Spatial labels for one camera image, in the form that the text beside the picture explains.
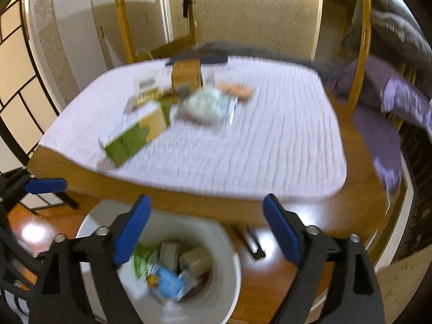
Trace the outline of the blue white carton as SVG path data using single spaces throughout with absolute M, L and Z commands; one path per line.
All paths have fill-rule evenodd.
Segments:
M 149 292 L 163 304 L 180 302 L 197 288 L 201 280 L 188 271 L 177 274 L 161 265 L 154 265 L 145 281 Z

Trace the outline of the green white carton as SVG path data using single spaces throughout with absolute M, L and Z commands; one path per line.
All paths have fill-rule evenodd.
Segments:
M 171 126 L 170 112 L 169 104 L 148 102 L 111 123 L 98 143 L 108 159 L 119 167 Z

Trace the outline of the white red blue medicine box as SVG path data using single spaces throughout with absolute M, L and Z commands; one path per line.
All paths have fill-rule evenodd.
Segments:
M 149 72 L 134 79 L 136 94 L 158 91 L 160 89 L 160 74 Z

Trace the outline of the yellow biscuit packet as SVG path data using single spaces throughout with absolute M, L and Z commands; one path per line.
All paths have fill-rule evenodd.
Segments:
M 143 107 L 149 102 L 158 102 L 160 104 L 176 104 L 179 102 L 179 96 L 171 91 L 153 88 L 144 92 L 139 92 L 131 96 L 125 105 L 124 112 L 132 113 Z

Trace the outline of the small gold Loreal box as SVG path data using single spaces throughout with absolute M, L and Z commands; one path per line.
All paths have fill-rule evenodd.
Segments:
M 174 61 L 171 72 L 172 89 L 176 90 L 182 84 L 188 85 L 192 93 L 202 87 L 201 62 L 199 59 Z

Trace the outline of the plastic bag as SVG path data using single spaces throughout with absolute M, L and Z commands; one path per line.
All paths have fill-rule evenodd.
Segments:
M 180 102 L 177 118 L 226 132 L 234 119 L 238 97 L 204 87 Z

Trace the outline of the makeup puff sponges packet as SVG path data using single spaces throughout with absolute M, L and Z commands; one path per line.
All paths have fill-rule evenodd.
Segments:
M 238 100 L 247 101 L 253 96 L 253 91 L 246 86 L 232 83 L 219 83 L 216 88 L 224 95 L 236 97 Z

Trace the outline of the large brown cardboard box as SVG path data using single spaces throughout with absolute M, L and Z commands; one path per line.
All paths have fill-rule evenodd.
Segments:
M 210 271 L 212 257 L 205 247 L 198 246 L 179 256 L 179 267 L 182 271 L 186 270 L 191 276 L 197 278 Z

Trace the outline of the white trash bin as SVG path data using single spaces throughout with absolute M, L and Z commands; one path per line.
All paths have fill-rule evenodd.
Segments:
M 179 250 L 178 274 L 184 291 L 177 301 L 151 292 L 149 258 L 169 244 Z M 141 233 L 138 251 L 117 271 L 119 280 L 144 323 L 227 323 L 239 298 L 239 256 L 227 232 L 215 221 L 153 209 Z

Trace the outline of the wooden table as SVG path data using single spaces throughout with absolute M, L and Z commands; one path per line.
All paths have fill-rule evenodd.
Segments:
M 336 195 L 327 200 L 288 201 L 283 206 L 297 213 L 305 225 L 316 225 L 325 233 L 339 238 L 354 232 L 366 241 L 387 223 L 386 192 L 349 112 L 333 94 L 327 97 L 339 121 L 348 168 L 346 182 Z M 144 194 L 150 197 L 154 207 L 163 211 L 206 217 L 226 224 L 266 225 L 261 199 L 203 197 L 143 187 L 86 170 L 42 146 L 36 149 L 28 169 L 39 177 L 64 178 L 68 191 L 73 195 L 133 203 Z

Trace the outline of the shoji sliding screen door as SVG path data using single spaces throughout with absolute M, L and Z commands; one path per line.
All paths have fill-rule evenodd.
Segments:
M 26 167 L 59 111 L 39 74 L 23 0 L 1 15 L 1 173 Z

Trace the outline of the white quilted mat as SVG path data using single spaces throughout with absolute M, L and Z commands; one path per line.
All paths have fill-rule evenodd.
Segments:
M 307 67 L 231 56 L 204 65 L 218 82 L 252 90 L 227 130 L 171 112 L 171 126 L 116 167 L 103 136 L 124 115 L 140 77 L 162 86 L 171 70 L 162 60 L 117 67 L 90 83 L 53 122 L 40 145 L 88 170 L 145 187 L 197 195 L 322 200 L 343 187 L 347 164 L 336 114 L 318 74 Z

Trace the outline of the white closet doors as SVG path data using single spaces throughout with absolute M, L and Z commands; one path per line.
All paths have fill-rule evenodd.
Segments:
M 173 38 L 168 0 L 125 0 L 134 51 Z M 53 0 L 59 34 L 78 87 L 127 62 L 114 0 Z

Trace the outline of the dark blue smartphone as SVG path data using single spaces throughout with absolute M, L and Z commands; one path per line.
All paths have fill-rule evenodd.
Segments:
M 202 65 L 224 65 L 228 62 L 228 56 L 217 53 L 204 53 L 192 55 L 178 55 L 169 58 L 166 66 L 173 66 L 175 62 L 199 60 Z

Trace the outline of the grey striped upper bedding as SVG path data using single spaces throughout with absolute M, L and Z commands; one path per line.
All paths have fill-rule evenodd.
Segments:
M 371 0 L 370 53 L 431 72 L 431 46 L 403 0 Z

